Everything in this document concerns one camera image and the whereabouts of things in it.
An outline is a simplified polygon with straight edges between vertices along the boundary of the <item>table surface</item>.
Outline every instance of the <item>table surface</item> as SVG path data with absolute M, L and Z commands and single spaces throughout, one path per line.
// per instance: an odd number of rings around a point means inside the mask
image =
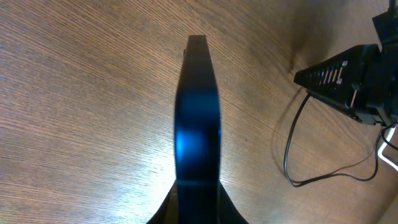
M 291 187 L 285 141 L 305 97 L 296 71 L 377 43 L 388 1 L 1 3 L 0 220 L 145 223 L 174 179 L 174 97 L 187 38 L 205 34 L 222 112 L 221 182 L 249 223 L 375 223 L 397 195 L 370 182 Z M 310 99 L 289 155 L 294 179 L 355 163 L 379 127 Z M 368 177 L 374 160 L 346 172 Z

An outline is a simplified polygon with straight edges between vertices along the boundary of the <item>black device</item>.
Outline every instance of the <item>black device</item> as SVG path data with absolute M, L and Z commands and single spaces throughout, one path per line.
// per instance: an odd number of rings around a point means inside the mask
M 174 156 L 177 203 L 172 189 L 149 224 L 166 223 L 169 214 L 178 223 L 231 223 L 247 221 L 239 214 L 220 182 L 221 112 L 216 78 L 204 35 L 191 35 L 175 98 Z
M 382 139 L 390 147 L 384 134 L 398 122 L 398 6 L 390 0 L 389 10 L 373 17 L 373 24 L 381 41 L 377 44 L 357 45 L 322 63 L 295 74 L 294 82 L 308 90 L 308 95 L 297 111 L 287 139 L 284 172 L 294 187 L 336 176 L 347 176 L 359 181 L 373 179 L 378 170 L 377 145 Z M 289 177 L 287 158 L 294 127 L 307 100 L 314 97 L 340 111 L 355 121 L 368 125 L 384 126 L 375 143 L 375 170 L 369 178 L 360 179 L 338 171 L 359 163 L 342 167 L 329 174 L 296 181 Z

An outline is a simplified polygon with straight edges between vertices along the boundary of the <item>cable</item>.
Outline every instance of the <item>cable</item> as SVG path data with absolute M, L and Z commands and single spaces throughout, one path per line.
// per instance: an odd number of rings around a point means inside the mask
M 377 154 L 377 145 L 379 144 L 380 139 L 381 139 L 381 137 L 383 136 L 383 133 L 380 134 L 380 136 L 377 138 L 377 141 L 376 141 L 376 145 L 375 145 L 375 151 L 376 151 L 376 152 L 374 153 L 374 158 L 375 158 L 375 160 L 376 160 L 376 166 L 375 166 L 375 169 L 374 169 L 374 172 L 373 172 L 372 176 L 370 176 L 369 178 L 360 179 L 360 178 L 354 177 L 354 176 L 349 175 L 349 174 L 336 174 L 336 173 L 335 173 L 335 172 L 338 172 L 338 171 L 341 170 L 341 169 L 345 169 L 345 168 L 349 168 L 349 167 L 353 167 L 353 166 L 355 166 L 355 165 L 358 165 L 359 163 L 363 162 L 364 160 L 362 160 L 362 161 L 360 161 L 360 162 L 357 162 L 356 164 L 353 164 L 353 165 L 350 165 L 350 166 L 342 167 L 342 168 L 337 169 L 337 170 L 335 170 L 335 171 L 333 171 L 333 172 L 330 172 L 330 173 L 328 173 L 328 174 L 321 175 L 321 176 L 318 176 L 318 177 L 313 177 L 313 178 L 307 179 L 307 180 L 296 181 L 296 180 L 292 180 L 292 179 L 289 177 L 289 173 L 287 172 L 287 157 L 288 157 L 288 155 L 289 155 L 290 142 L 292 141 L 292 136 L 293 136 L 293 132 L 294 132 L 294 127 L 296 126 L 296 123 L 297 123 L 297 120 L 299 119 L 300 113 L 301 113 L 301 111 L 303 110 L 304 105 L 306 104 L 306 102 L 308 101 L 308 99 L 310 98 L 310 96 L 311 96 L 311 94 L 308 93 L 308 95 L 307 95 L 307 96 L 305 97 L 305 99 L 303 100 L 303 103 L 300 105 L 300 108 L 298 109 L 297 114 L 296 114 L 296 116 L 295 116 L 295 118 L 294 118 L 294 120 L 293 120 L 292 127 L 290 128 L 289 136 L 288 136 L 288 138 L 287 138 L 286 148 L 285 148 L 285 156 L 284 156 L 284 172 L 285 172 L 285 176 L 286 176 L 287 181 L 288 181 L 293 187 L 302 187 L 302 186 L 304 186 L 304 185 L 307 185 L 307 184 L 309 184 L 309 183 L 312 183 L 312 182 L 315 182 L 315 181 L 318 181 L 318 180 L 323 180 L 323 179 L 327 179 L 327 178 L 330 178 L 330 177 L 336 177 L 336 176 L 351 177 L 351 178 L 353 178 L 353 179 L 355 179 L 355 180 L 358 180 L 358 181 L 369 181 L 369 180 L 373 179 L 373 178 L 376 176 L 377 171 L 378 171 L 378 169 L 379 169 L 379 161 L 378 161 L 379 158 L 378 158 L 378 154 Z
M 396 127 L 393 127 L 393 128 L 390 129 L 390 131 L 389 131 L 388 134 L 387 134 L 387 138 L 386 138 L 387 141 L 390 141 L 390 140 L 391 140 L 392 135 L 394 134 L 394 131 L 395 131 L 395 130 L 396 130 Z M 378 154 L 378 156 L 379 156 L 380 159 L 382 159 L 384 162 L 388 163 L 388 164 L 389 164 L 390 166 L 392 166 L 396 171 L 398 171 L 398 166 L 397 166 L 397 164 L 393 163 L 392 161 L 390 161 L 388 158 L 386 158 L 386 157 L 383 155 L 383 150 L 384 150 L 384 148 L 386 148 L 386 146 L 387 146 L 387 143 L 386 143 L 386 142 L 383 142 L 383 144 L 381 144 L 381 146 L 379 147 L 379 150 L 377 151 L 377 154 Z
M 394 10 L 397 7 L 397 0 L 390 0 L 389 10 Z
M 387 145 L 389 145 L 391 148 L 393 148 L 393 149 L 395 149 L 395 150 L 398 150 L 398 147 L 397 147 L 397 146 L 391 144 L 391 143 L 389 142 L 389 140 L 387 140 L 386 137 L 384 137 L 386 131 L 387 131 L 388 129 L 392 128 L 393 126 L 395 126 L 396 124 L 398 124 L 398 122 L 394 122 L 394 123 L 388 125 L 387 127 L 383 128 L 383 129 L 381 130 L 381 137 L 383 138 L 383 141 L 384 141 Z

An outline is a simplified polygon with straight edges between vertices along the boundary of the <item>ventilation slot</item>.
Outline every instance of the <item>ventilation slot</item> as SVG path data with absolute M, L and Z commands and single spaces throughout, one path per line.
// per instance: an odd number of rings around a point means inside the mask
M 348 62 L 344 61 L 337 65 L 332 65 L 326 69 L 309 74 L 309 82 L 318 85 L 324 90 L 335 90 L 342 83 L 341 73 Z

